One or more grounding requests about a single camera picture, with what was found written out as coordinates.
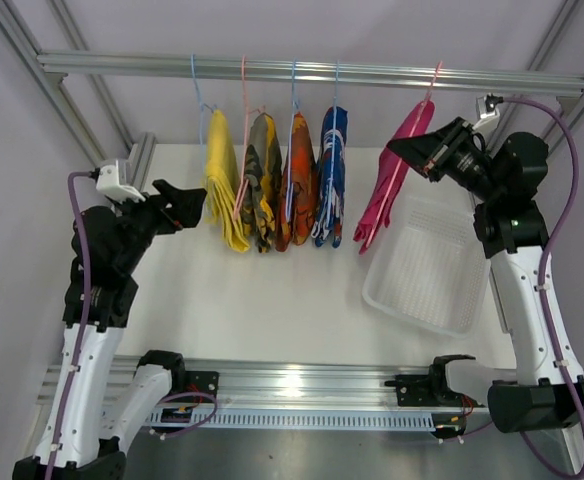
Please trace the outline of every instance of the cloth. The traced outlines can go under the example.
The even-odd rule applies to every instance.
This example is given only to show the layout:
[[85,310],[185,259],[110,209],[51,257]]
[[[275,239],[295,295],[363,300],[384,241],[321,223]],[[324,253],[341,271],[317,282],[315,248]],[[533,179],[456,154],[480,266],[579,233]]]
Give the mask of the cloth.
[[[292,188],[292,213],[289,219],[285,215],[288,170],[291,173]],[[295,245],[305,243],[312,232],[318,198],[318,171],[310,131],[303,115],[297,113],[294,116],[292,144],[288,146],[276,214],[276,249],[279,252],[285,252],[290,241]]]
[[[416,107],[412,109],[410,114],[407,118],[403,121],[401,126],[398,128],[392,140],[397,138],[406,138],[410,136],[412,132],[412,128],[414,127],[414,122],[417,119],[419,114],[419,110],[421,109],[421,102],[419,102]],[[425,104],[423,109],[423,113],[421,114],[421,118],[419,119],[419,123],[414,128],[414,132],[412,136],[423,135],[427,130],[428,126],[430,125],[430,121],[434,116],[434,103],[428,101]],[[374,223],[376,221],[376,217],[381,209],[381,204],[383,202],[383,197],[385,193],[388,191],[390,186],[390,182],[392,180],[392,176],[394,175],[394,170],[396,166],[399,165],[399,171],[397,173],[396,178],[394,179],[394,184],[390,190],[390,194],[388,199],[383,206],[383,211],[381,212],[381,218],[379,219],[379,223],[377,225],[376,231],[372,232],[372,228],[374,227]],[[405,177],[408,174],[410,167],[407,163],[403,162],[396,154],[391,152],[387,147],[383,149],[381,155],[379,156],[379,173],[376,179],[376,186],[374,187],[374,191],[372,192],[372,197],[370,198],[370,202],[368,203],[365,212],[363,212],[363,216],[361,220],[359,220],[359,224],[356,227],[356,231],[354,232],[354,241],[363,241],[361,245],[361,249],[359,250],[359,254],[364,254],[369,245],[366,246],[367,240],[370,236],[372,236],[372,240],[370,241],[370,245],[374,241],[376,234],[381,229],[381,225],[385,225],[385,227],[390,226],[390,212],[392,211],[392,205],[394,204],[394,199],[399,193],[403,182],[405,181]]]
[[[332,145],[332,127],[334,126],[334,111],[330,107],[323,117],[321,128],[321,152],[319,154],[319,206],[312,238],[317,247],[323,245],[330,233],[334,234],[332,246],[341,244],[343,231],[343,201],[345,197],[345,144],[347,142],[348,112],[336,107],[336,134]],[[332,184],[330,185],[330,165],[334,150],[334,167],[332,168]]]
[[213,224],[221,221],[223,240],[232,250],[248,251],[250,244],[243,234],[241,222],[232,218],[239,173],[228,122],[221,110],[214,111],[208,129],[205,187],[208,191],[207,221]]
[[259,252],[274,244],[277,193],[281,189],[281,147],[274,120],[262,113],[254,120],[245,151],[247,190],[241,205],[246,236],[255,235]]

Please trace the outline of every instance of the pink cloth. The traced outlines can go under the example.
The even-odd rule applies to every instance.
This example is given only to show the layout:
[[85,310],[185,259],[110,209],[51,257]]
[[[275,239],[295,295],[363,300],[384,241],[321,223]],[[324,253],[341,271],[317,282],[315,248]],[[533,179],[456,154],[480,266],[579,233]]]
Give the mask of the pink cloth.
[[[417,103],[416,107],[412,109],[410,114],[406,117],[406,119],[392,137],[392,140],[410,136],[412,127],[414,126],[414,122],[417,119],[420,109],[421,102]],[[430,121],[432,120],[433,116],[434,103],[428,100],[428,102],[425,104],[425,108],[423,109],[423,113],[421,114],[421,118],[419,119],[419,123],[414,128],[414,132],[411,136],[423,135],[427,130],[428,125],[430,125]],[[390,185],[390,181],[392,180],[392,176],[394,175],[394,169],[396,168],[397,164],[399,165],[399,171],[396,175],[396,178],[394,179],[394,184],[390,190],[390,195],[388,196],[388,199],[383,206],[383,211],[381,212],[381,218],[379,219],[379,224],[377,225],[376,231],[372,232],[374,222],[379,213],[379,209],[381,208],[381,204],[383,203],[383,197],[385,192],[388,191],[388,187]],[[372,235],[372,241],[374,241],[374,238],[379,232],[381,225],[385,225],[386,228],[390,225],[390,212],[392,210],[392,205],[394,204],[394,199],[401,189],[401,185],[403,185],[405,177],[408,174],[408,170],[410,170],[410,167],[407,163],[403,162],[387,147],[383,149],[381,155],[379,156],[379,174],[376,179],[376,186],[372,192],[370,202],[368,203],[365,212],[363,212],[361,220],[359,220],[359,224],[357,225],[356,231],[354,232],[355,242],[363,240],[359,254],[364,254],[369,248],[369,245],[366,246],[366,243],[370,235]]]

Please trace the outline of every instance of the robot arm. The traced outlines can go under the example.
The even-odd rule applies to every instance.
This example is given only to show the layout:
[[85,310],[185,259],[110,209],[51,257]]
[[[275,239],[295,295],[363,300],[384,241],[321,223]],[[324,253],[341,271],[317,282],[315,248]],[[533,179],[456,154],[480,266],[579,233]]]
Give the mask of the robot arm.
[[[78,348],[84,270],[78,235],[72,239],[77,257],[65,295],[63,321],[67,328],[59,384],[35,454],[17,462],[14,480],[50,478],[46,470],[51,458],[54,479],[122,478],[127,451],[148,414],[162,398],[185,389],[183,357],[151,351],[139,362],[127,391],[102,416],[110,366],[138,288],[132,273],[156,235],[198,224],[206,195],[204,189],[179,190],[164,180],[153,183],[158,195],[141,194],[126,184],[124,167],[124,162],[117,161],[102,167],[96,176],[97,190],[112,201],[119,214],[104,206],[82,212],[92,291],[78,366],[72,365],[72,357]],[[64,395],[70,375],[72,386]],[[58,420],[61,436],[55,443],[53,434],[62,410],[65,413]]]
[[[518,132],[488,155],[483,137],[498,124],[500,101],[492,95],[479,99],[474,126],[459,117],[435,132],[388,143],[431,182],[449,175],[483,202],[475,209],[474,229],[492,262],[517,361],[514,374],[484,367],[472,358],[439,358],[431,372],[444,379],[442,388],[487,404],[502,432],[564,428],[578,418],[559,366],[567,367],[583,406],[584,373],[563,326],[549,261],[545,282],[537,284],[548,233],[532,198],[547,174],[548,147],[535,135]],[[561,365],[555,361],[539,289],[548,296],[563,349]]]

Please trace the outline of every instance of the clear plastic basket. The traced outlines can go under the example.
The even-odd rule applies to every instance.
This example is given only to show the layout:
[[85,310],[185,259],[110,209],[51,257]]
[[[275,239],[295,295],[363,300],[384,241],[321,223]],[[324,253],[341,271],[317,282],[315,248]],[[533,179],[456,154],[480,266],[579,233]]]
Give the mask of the clear plastic basket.
[[472,215],[413,196],[397,207],[372,260],[363,298],[400,320],[467,336],[477,322],[490,269]]

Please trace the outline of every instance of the pink hanger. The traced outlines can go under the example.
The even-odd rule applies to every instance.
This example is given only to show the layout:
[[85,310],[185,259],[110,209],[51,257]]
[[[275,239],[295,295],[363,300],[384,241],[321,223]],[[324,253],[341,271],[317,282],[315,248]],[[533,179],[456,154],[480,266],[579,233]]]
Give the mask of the pink hanger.
[[245,118],[243,120],[243,161],[241,162],[241,181],[239,183],[239,190],[236,193],[236,199],[234,203],[234,211],[232,212],[232,217],[234,220],[239,218],[239,210],[241,204],[243,203],[243,197],[245,197],[245,192],[248,189],[248,182],[245,180],[245,154],[248,151],[248,122],[250,121],[250,115],[253,113],[265,112],[265,105],[261,108],[255,108],[250,110],[250,103],[248,101],[248,88],[245,83],[245,55],[241,58],[241,83],[243,84],[243,108],[245,110]]
[[[443,62],[439,62],[437,64],[436,68],[434,69],[434,76],[432,77],[432,81],[430,82],[430,86],[428,87],[428,89],[425,92],[425,98],[421,102],[421,108],[419,109],[419,113],[417,114],[417,116],[414,120],[414,124],[412,125],[412,130],[410,130],[410,134],[408,135],[408,137],[411,137],[412,135],[414,135],[414,130],[416,129],[416,126],[419,124],[419,121],[421,120],[421,116],[423,115],[423,110],[425,110],[425,106],[427,105],[427,103],[430,101],[430,98],[432,97],[432,89],[434,88],[434,83],[436,82],[436,79],[439,76],[439,72],[441,71],[441,67],[443,67]],[[399,161],[396,164],[396,168],[394,169],[394,174],[392,175],[392,178],[390,179],[390,184],[388,185],[388,190],[385,192],[385,195],[383,196],[383,201],[381,202],[381,207],[379,208],[379,211],[376,214],[376,219],[374,220],[374,225],[372,225],[372,230],[368,234],[368,238],[365,240],[365,248],[368,248],[370,246],[370,243],[372,243],[372,239],[374,238],[374,236],[376,234],[376,230],[379,227],[379,221],[380,221],[381,215],[383,213],[383,208],[385,207],[385,204],[388,201],[388,197],[390,196],[390,191],[392,190],[392,186],[394,185],[394,181],[396,180],[396,176],[399,173],[399,166],[401,165],[401,163],[403,163],[403,160],[399,159]]]

